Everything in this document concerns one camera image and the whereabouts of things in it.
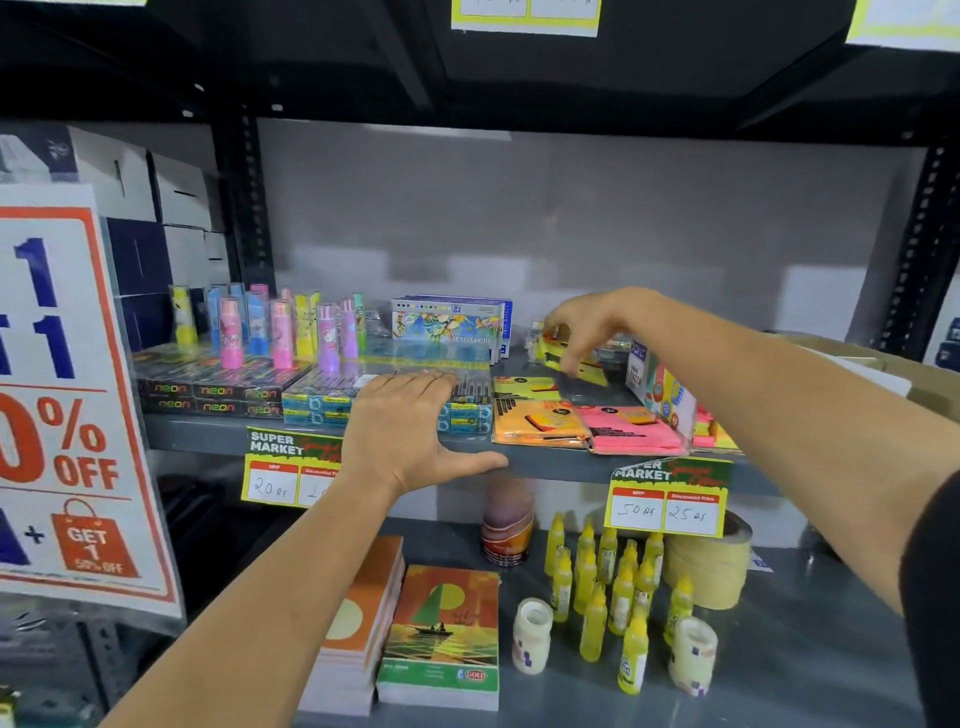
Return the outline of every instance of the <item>50% off sign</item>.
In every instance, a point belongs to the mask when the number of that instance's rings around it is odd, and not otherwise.
[[[0,478],[36,483],[50,470],[60,485],[112,491],[118,477],[117,461],[103,455],[107,449],[104,431],[83,422],[83,399],[69,400],[66,411],[60,400],[48,396],[30,404],[33,407],[28,409],[16,396],[0,393],[0,413],[7,418],[17,456],[17,461],[11,462],[0,452]],[[41,437],[41,428],[55,430],[54,438]],[[43,441],[51,439],[57,447],[55,453],[44,448]]]

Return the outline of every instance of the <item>left hand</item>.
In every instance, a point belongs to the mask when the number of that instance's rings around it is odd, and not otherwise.
[[[437,418],[456,376],[425,372],[382,375],[350,410],[341,473],[383,482],[394,498],[465,475],[505,468],[499,452],[452,452],[437,438]]]

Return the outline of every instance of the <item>glue bottle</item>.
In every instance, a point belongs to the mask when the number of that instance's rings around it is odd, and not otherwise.
[[[643,560],[654,565],[654,585],[660,585],[660,573],[663,571],[663,534],[651,533],[643,547]]]
[[[623,655],[620,657],[620,673],[616,684],[629,695],[636,695],[643,685],[643,673],[647,668],[647,653],[650,640],[647,638],[647,620],[634,617],[623,638]]]
[[[574,581],[580,578],[580,563],[584,560],[587,552],[596,550],[596,543],[593,540],[593,536],[593,521],[587,516],[587,519],[584,521],[583,533],[581,533],[580,538],[577,539],[577,570],[573,572]]]
[[[663,639],[671,647],[677,633],[677,622],[684,617],[693,616],[693,582],[684,574],[674,587],[670,595],[670,611],[666,616],[666,626],[663,628]]]
[[[610,631],[621,637],[630,623],[630,610],[634,605],[634,565],[620,562],[620,571],[613,582],[613,597],[610,607]]]
[[[623,549],[621,562],[626,561],[634,567],[634,573],[640,568],[639,551],[636,548],[636,539],[627,539],[627,547]]]
[[[650,605],[653,603],[656,590],[654,563],[650,559],[644,559],[643,563],[640,564],[640,571],[636,573],[634,579],[634,617],[643,616],[644,619],[647,619],[650,615]]]
[[[573,609],[582,615],[590,604],[590,595],[593,594],[593,585],[597,578],[597,555],[588,551],[581,561],[577,562],[577,593],[573,599]]]
[[[570,616],[570,593],[573,591],[573,565],[570,549],[561,546],[553,571],[553,622],[560,624]]]
[[[600,660],[606,631],[607,590],[603,584],[596,584],[584,615],[584,631],[580,634],[580,656],[587,662],[595,663]]]
[[[543,560],[543,571],[547,576],[553,576],[553,569],[557,564],[557,558],[560,556],[560,549],[563,547],[565,540],[564,514],[557,511],[546,535],[546,557]]]
[[[600,538],[600,559],[597,572],[604,584],[613,583],[613,566],[616,564],[616,529],[604,528]]]

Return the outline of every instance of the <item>get 1 50% off sign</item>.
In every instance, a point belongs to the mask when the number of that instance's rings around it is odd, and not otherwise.
[[[86,185],[0,184],[0,590],[182,616]]]

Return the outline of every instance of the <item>orange border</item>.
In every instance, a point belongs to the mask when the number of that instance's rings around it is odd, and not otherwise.
[[[150,483],[147,482],[146,474],[143,472],[142,458],[140,448],[137,446],[136,436],[134,435],[134,423],[132,419],[132,406],[130,396],[127,393],[128,382],[122,377],[123,362],[120,359],[120,349],[117,346],[116,335],[114,334],[114,323],[109,317],[110,295],[107,290],[107,284],[104,278],[104,261],[101,250],[97,246],[97,229],[93,223],[93,215],[89,207],[0,207],[0,218],[12,219],[31,219],[45,218],[48,220],[80,220],[86,230],[86,243],[90,252],[90,262],[93,263],[93,276],[97,281],[97,297],[100,299],[100,311],[104,318],[104,328],[107,330],[107,342],[110,348],[110,357],[113,359],[113,374],[116,376],[117,394],[120,396],[120,404],[123,409],[124,424],[127,427],[127,438],[130,442],[130,449],[133,453],[133,464],[136,467],[136,477],[140,483],[140,495],[143,497],[144,506],[151,500]],[[176,602],[177,595],[174,594],[173,576],[170,572],[170,564],[165,558],[163,551],[163,542],[160,536],[160,530],[150,508],[146,508],[147,521],[150,523],[150,534],[154,539],[156,554],[159,557],[160,568],[163,570],[163,580],[167,591],[165,595],[149,595],[142,592],[134,592],[129,589],[115,587],[95,586],[92,584],[75,584],[69,581],[59,581],[56,579],[43,579],[32,576],[14,576],[12,574],[0,574],[0,579],[10,581],[25,581],[33,584],[51,584],[53,586],[72,587],[73,589],[89,589],[96,592],[111,592],[114,594],[140,596],[145,599],[156,601]]]

